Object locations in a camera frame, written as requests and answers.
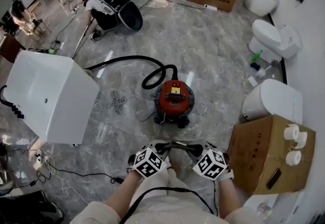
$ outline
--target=person's arm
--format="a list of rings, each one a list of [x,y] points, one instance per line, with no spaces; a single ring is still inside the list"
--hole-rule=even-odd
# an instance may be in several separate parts
[[[120,216],[121,219],[126,215],[130,202],[138,187],[141,175],[136,171],[130,171],[124,182],[110,196],[106,204],[110,206]]]
[[[92,21],[91,21],[91,10],[86,11],[86,23],[87,23],[87,26],[91,25],[91,23],[92,23]]]
[[[225,218],[233,211],[242,207],[231,179],[219,183],[219,212],[220,217]]]

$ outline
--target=white roll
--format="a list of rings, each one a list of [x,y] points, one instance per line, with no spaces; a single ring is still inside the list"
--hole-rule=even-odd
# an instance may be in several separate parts
[[[297,140],[299,135],[299,126],[296,124],[290,124],[289,127],[284,130],[283,134],[286,140]]]
[[[287,165],[293,166],[297,165],[301,160],[301,152],[300,151],[291,151],[286,155],[285,161]]]
[[[298,134],[298,138],[296,139],[297,145],[295,146],[295,149],[304,148],[307,143],[307,137],[307,132],[300,132]]]

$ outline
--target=wall-mounted toilet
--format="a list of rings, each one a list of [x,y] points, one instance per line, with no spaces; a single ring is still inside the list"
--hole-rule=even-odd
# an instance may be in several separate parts
[[[244,6],[259,16],[266,16],[278,4],[279,0],[244,0]]]
[[[260,58],[271,63],[273,60],[291,58],[301,49],[301,39],[298,32],[290,26],[278,30],[275,26],[263,20],[253,23],[253,38],[248,44],[254,53],[260,53]]]
[[[249,121],[279,115],[295,123],[303,123],[303,97],[292,87],[267,79],[246,97],[242,115]]]

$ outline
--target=black strap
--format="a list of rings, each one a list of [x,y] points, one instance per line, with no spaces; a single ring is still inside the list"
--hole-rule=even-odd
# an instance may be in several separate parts
[[[139,203],[142,201],[143,197],[145,197],[145,195],[149,192],[151,192],[152,190],[172,190],[172,191],[176,191],[178,193],[193,193],[196,196],[198,196],[200,198],[200,200],[209,208],[210,213],[214,214],[212,209],[209,207],[209,205],[206,203],[205,200],[203,200],[203,198],[201,198],[201,196],[193,190],[190,189],[184,189],[184,188],[171,188],[171,187],[157,187],[157,188],[152,188],[149,189],[147,191],[145,191],[144,193],[142,193],[140,195],[140,197],[137,198],[137,200],[133,203],[133,205],[130,207],[130,209],[128,210],[127,214],[124,216],[124,218],[121,220],[120,224],[124,224],[128,218],[131,217],[131,215],[135,212],[136,208],[138,207]]]

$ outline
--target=gray tile floor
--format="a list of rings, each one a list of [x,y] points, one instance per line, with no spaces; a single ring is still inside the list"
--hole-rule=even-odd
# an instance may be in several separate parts
[[[148,0],[133,1],[141,6]],[[173,1],[199,7],[186,0]],[[71,7],[79,2],[74,0]],[[65,11],[58,0],[47,0],[42,2],[42,6],[46,11],[39,9],[38,17],[45,19],[52,33],[43,35],[41,44],[20,34],[18,40],[26,48],[49,48],[49,43],[75,15],[67,11],[67,5]],[[83,6],[79,5],[75,19],[58,36],[61,41],[58,55],[72,56],[85,29],[83,11]],[[247,81],[254,76],[254,70],[249,66],[253,54],[247,44],[252,37],[251,25],[258,17],[245,9],[243,0],[237,0],[231,13],[192,9],[164,0],[149,2],[141,13],[144,24],[139,32],[132,33],[121,26],[118,33],[110,32],[98,42],[85,37],[75,61],[85,68],[104,61],[113,51],[113,57],[140,54],[156,58],[164,64],[175,64],[180,80],[186,81],[189,73],[193,73],[191,88],[196,96],[196,104],[189,116],[189,126],[183,130],[170,124],[160,127],[153,123],[152,117],[139,122],[138,119],[144,118],[153,109],[151,95],[154,90],[143,90],[141,82],[155,66],[139,60],[119,62],[106,67],[100,78],[96,74],[93,77],[101,91],[91,113],[83,144],[73,147],[48,143],[42,147],[55,159],[58,168],[78,173],[105,172],[123,177],[129,155],[157,137],[204,139],[219,147],[228,147],[242,101],[253,89]],[[262,68],[267,67],[263,61],[259,63]],[[2,59],[0,83],[5,84],[10,68],[11,64]],[[266,78],[272,74],[276,79],[282,79],[279,68],[268,70]],[[121,115],[109,108],[112,90],[118,90],[120,95],[127,98]],[[11,144],[12,149],[25,149],[37,139],[24,122],[4,106],[0,106],[0,131],[3,141]],[[190,170],[192,165],[185,153],[172,151],[170,157],[180,168],[179,178],[212,205],[212,182]],[[21,176],[17,183],[27,184],[36,180],[35,159],[34,156],[28,159],[28,153],[10,153],[10,166]],[[47,169],[41,171],[49,174]],[[62,181],[55,176],[45,184],[38,182],[34,187],[23,188],[23,191],[28,193],[42,189],[65,212],[65,223],[86,206],[72,189],[66,191],[67,187],[74,187],[88,202],[104,201],[117,187],[105,176],[78,177],[67,173],[58,173],[58,176],[64,180],[63,191]]]

